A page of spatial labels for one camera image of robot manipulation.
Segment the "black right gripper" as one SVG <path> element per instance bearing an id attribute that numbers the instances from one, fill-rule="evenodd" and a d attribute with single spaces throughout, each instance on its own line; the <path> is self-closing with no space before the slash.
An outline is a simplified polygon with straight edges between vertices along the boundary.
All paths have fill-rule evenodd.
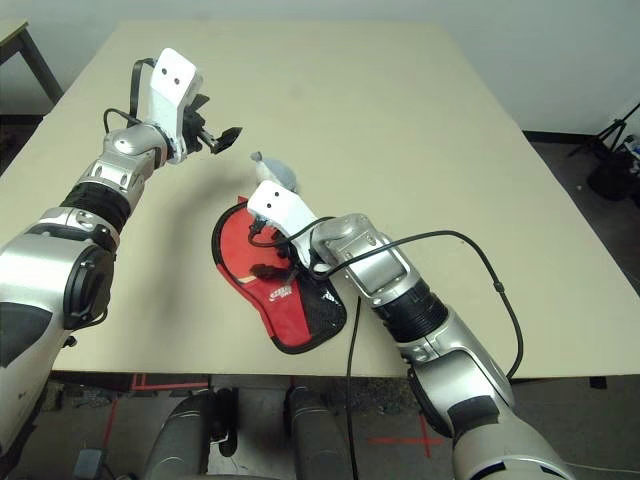
<path id="1" fill-rule="evenodd" d="M 291 242 L 279 246 L 279 257 L 289 262 L 287 268 L 267 264 L 255 264 L 250 274 L 263 281 L 291 282 L 297 277 L 312 279 L 311 272 L 299 258 L 296 247 Z"/>

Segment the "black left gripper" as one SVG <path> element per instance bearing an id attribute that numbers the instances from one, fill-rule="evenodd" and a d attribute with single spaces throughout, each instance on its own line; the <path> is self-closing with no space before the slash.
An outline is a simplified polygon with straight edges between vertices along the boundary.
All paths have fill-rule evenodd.
<path id="1" fill-rule="evenodd" d="M 184 113 L 182 136 L 188 153 L 199 152 L 204 145 L 212 153 L 220 153 L 230 148 L 242 133 L 242 127 L 231 127 L 224 130 L 219 137 L 213 138 L 205 130 L 205 119 L 197 112 L 208 101 L 208 96 L 198 93 L 191 103 L 191 110 Z"/>

